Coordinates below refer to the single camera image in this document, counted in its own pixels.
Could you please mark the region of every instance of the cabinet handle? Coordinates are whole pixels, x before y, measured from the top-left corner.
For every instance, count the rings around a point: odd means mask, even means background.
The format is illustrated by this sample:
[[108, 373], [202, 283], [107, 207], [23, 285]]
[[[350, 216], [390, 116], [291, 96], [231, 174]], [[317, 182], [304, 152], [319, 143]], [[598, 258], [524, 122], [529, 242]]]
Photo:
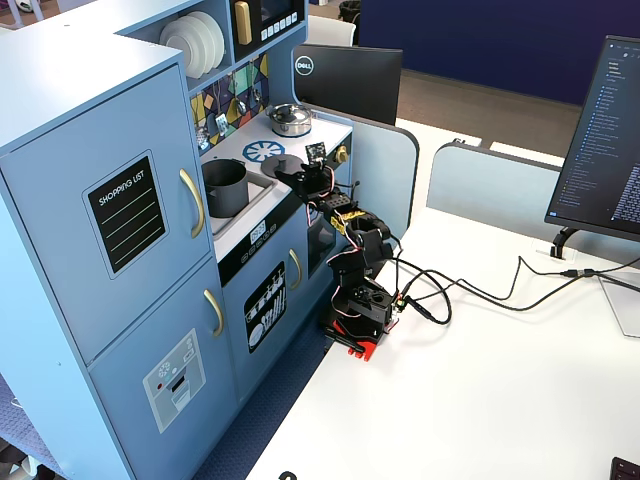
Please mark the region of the cabinet handle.
[[338, 151], [336, 152], [336, 162], [337, 163], [346, 163], [349, 160], [349, 152], [347, 152], [347, 147], [341, 145], [338, 147]]
[[298, 269], [298, 280], [296, 280], [296, 283], [289, 287], [291, 288], [291, 290], [295, 290], [296, 288], [298, 288], [298, 285], [300, 285], [300, 282], [302, 282], [302, 266], [300, 265], [300, 259], [298, 258], [298, 255], [296, 255], [296, 252], [293, 251], [293, 248], [289, 249], [289, 256], [293, 258], [293, 261], [296, 264], [296, 268]]
[[222, 330], [224, 330], [224, 315], [222, 314], [222, 310], [220, 310], [220, 305], [216, 302], [216, 298], [209, 290], [204, 291], [204, 296], [216, 311], [216, 315], [218, 315], [218, 319], [220, 320], [220, 326], [213, 331], [213, 336], [217, 337], [222, 333]]
[[249, 45], [251, 43], [251, 13], [247, 2], [236, 2], [236, 32], [238, 33], [238, 43]]
[[184, 168], [180, 169], [180, 179], [189, 188], [189, 191], [191, 192], [191, 195], [193, 195], [193, 199], [196, 201], [196, 205], [198, 206], [198, 224], [191, 229], [191, 238], [196, 238], [200, 235], [202, 227], [204, 227], [204, 205], [202, 204], [202, 197], [200, 196], [198, 187], [193, 183], [193, 180], [191, 180], [191, 177]]

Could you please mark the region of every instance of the trash can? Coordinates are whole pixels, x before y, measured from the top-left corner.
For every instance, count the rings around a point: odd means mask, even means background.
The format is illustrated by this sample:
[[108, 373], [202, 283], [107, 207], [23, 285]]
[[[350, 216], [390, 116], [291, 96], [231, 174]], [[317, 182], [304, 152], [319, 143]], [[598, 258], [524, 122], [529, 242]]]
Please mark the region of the trash can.
[[353, 23], [356, 31], [353, 35], [353, 44], [358, 45], [360, 41], [360, 8], [361, 0], [346, 0], [340, 4], [340, 20]]

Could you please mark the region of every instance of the blue wall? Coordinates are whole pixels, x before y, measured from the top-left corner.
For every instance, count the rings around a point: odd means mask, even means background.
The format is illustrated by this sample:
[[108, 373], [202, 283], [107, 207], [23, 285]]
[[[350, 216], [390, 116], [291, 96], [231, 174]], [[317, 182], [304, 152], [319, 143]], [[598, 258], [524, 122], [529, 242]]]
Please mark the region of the blue wall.
[[366, 0], [360, 45], [404, 67], [582, 104], [605, 35], [640, 37], [638, 0]]

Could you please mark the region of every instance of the black monitor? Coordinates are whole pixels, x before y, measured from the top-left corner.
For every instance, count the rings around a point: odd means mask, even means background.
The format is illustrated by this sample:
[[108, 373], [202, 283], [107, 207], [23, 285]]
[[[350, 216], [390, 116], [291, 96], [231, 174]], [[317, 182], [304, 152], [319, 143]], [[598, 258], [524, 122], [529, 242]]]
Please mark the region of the black monitor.
[[395, 125], [402, 50], [300, 45], [293, 58], [300, 101]]
[[640, 40], [606, 38], [545, 221], [640, 241]]

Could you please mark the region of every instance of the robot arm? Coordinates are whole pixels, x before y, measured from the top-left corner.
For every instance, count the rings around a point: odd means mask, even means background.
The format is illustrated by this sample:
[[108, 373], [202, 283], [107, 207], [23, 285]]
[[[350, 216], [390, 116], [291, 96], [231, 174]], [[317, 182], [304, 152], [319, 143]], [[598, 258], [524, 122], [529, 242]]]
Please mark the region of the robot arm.
[[368, 277], [374, 267], [393, 258], [393, 249], [387, 243], [391, 232], [382, 220], [360, 209], [336, 186], [334, 172], [326, 165], [323, 143], [306, 148], [309, 164], [303, 164], [302, 171], [275, 174], [351, 244], [350, 250], [327, 262], [338, 285], [331, 300], [338, 316], [325, 327], [325, 334], [351, 347], [349, 353], [369, 360], [392, 322], [397, 295], [390, 295]]

